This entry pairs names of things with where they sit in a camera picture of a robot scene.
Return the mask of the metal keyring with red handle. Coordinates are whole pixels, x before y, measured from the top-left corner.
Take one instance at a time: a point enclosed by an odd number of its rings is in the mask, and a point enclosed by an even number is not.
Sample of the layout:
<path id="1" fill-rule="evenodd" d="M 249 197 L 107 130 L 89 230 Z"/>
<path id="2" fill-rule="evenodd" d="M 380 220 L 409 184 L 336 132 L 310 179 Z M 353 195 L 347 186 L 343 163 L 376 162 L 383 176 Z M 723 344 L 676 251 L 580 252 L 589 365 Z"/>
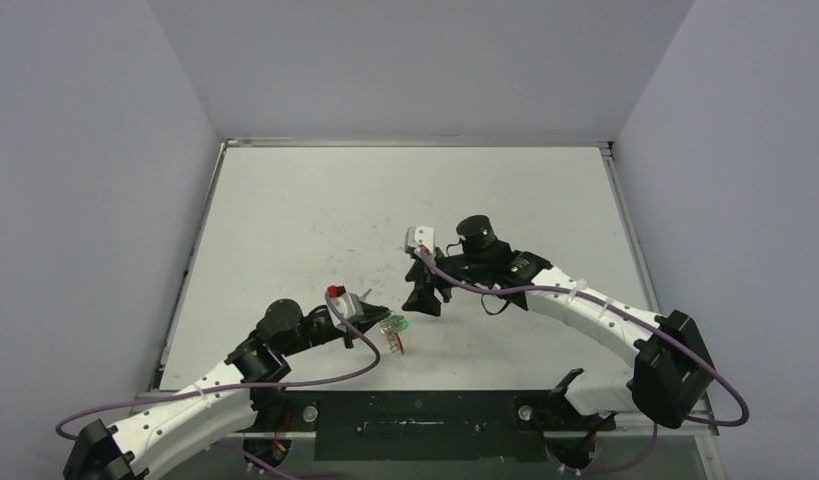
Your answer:
<path id="1" fill-rule="evenodd" d="M 380 332 L 388 343 L 391 353 L 404 355 L 405 346 L 401 333 L 408 328 L 409 324 L 402 315 L 391 315 L 379 323 Z"/>

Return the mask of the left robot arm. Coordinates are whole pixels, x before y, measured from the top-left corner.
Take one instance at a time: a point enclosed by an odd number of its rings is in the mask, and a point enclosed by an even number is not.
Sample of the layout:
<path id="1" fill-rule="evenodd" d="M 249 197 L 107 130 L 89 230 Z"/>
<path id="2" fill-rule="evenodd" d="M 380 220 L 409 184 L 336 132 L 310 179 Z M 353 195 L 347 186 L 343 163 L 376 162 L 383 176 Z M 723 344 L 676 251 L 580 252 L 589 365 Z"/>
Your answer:
<path id="1" fill-rule="evenodd" d="M 267 431 L 282 420 L 290 356 L 354 339 L 386 320 L 391 309 L 353 293 L 328 294 L 309 313 L 291 299 L 268 306 L 246 339 L 191 385 L 145 410 L 83 427 L 63 469 L 66 479 L 158 479 L 229 434 Z"/>

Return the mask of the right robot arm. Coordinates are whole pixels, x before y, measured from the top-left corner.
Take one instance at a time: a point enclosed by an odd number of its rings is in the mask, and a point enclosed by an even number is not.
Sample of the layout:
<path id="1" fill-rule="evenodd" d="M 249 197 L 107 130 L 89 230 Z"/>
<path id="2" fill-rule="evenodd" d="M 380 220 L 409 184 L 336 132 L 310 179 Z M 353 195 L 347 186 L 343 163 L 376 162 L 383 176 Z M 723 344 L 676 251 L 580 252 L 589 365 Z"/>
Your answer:
<path id="1" fill-rule="evenodd" d="M 690 316 L 617 302 L 549 260 L 512 248 L 485 215 L 461 221 L 457 236 L 462 251 L 448 255 L 437 247 L 433 228 L 408 228 L 404 250 L 414 263 L 405 276 L 413 285 L 405 311 L 438 317 L 453 289 L 461 288 L 557 320 L 617 355 L 625 368 L 574 369 L 556 387 L 550 414 L 562 428 L 610 412 L 639 412 L 671 429 L 690 418 L 714 370 Z"/>

